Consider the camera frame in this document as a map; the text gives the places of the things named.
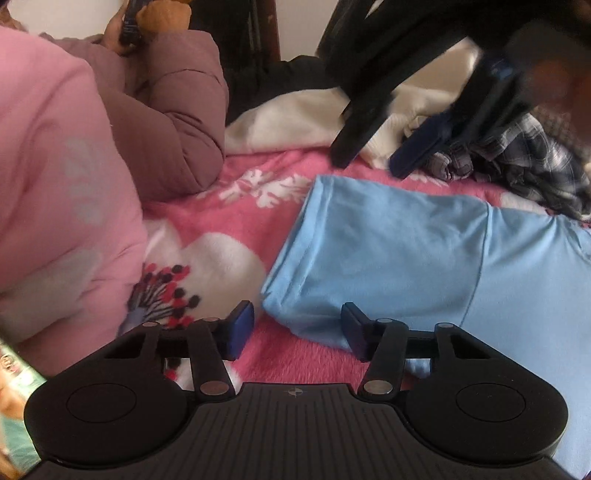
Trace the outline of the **person's hand holding phone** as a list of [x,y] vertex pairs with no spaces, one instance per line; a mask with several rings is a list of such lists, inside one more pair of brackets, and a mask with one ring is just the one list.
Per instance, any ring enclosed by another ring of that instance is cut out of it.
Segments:
[[142,31],[137,23],[137,15],[150,3],[150,0],[123,1],[108,22],[100,44],[119,56],[126,56],[135,47],[151,41],[153,35]]

